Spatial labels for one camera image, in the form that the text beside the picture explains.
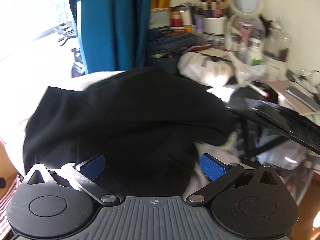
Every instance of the white wall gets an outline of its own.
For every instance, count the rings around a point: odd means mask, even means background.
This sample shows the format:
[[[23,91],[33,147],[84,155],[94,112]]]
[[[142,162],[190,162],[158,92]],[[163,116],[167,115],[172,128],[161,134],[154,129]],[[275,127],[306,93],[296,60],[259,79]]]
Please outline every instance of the white wall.
[[[172,6],[199,0],[171,0]],[[320,70],[320,0],[264,0],[263,15],[282,17],[284,31],[292,37],[288,66],[295,72]],[[314,75],[320,82],[320,74]]]

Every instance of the black garment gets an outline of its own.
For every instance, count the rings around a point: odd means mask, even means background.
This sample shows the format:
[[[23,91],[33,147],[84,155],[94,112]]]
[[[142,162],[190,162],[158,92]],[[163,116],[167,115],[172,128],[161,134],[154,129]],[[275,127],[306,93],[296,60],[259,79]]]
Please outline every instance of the black garment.
[[[196,141],[222,145],[231,115],[199,84],[156,68],[136,68],[84,91],[49,87],[26,127],[23,161],[59,168],[101,153],[95,182],[114,194],[181,195]]]

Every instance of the striped fabric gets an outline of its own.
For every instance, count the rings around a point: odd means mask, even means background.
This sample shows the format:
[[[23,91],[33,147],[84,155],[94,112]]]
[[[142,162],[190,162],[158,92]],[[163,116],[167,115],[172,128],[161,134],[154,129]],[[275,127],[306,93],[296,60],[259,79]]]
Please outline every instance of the striped fabric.
[[[14,193],[21,184],[21,178],[18,174],[15,180],[8,187],[3,196],[0,197],[0,240],[3,240],[10,231],[10,225],[7,220],[6,209]]]

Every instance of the scooter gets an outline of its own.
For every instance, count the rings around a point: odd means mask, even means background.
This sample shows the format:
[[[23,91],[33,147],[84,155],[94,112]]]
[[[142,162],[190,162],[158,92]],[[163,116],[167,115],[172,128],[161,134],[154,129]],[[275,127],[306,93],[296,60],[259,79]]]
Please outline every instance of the scooter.
[[[58,39],[58,42],[63,41],[61,44],[59,44],[60,46],[66,44],[69,39],[75,39],[78,37],[77,32],[73,29],[71,22],[60,24],[59,26],[55,27],[55,31],[62,35],[62,37]],[[71,51],[73,52],[75,59],[75,62],[71,68],[71,78],[85,75],[86,67],[83,65],[80,49],[73,48]]]

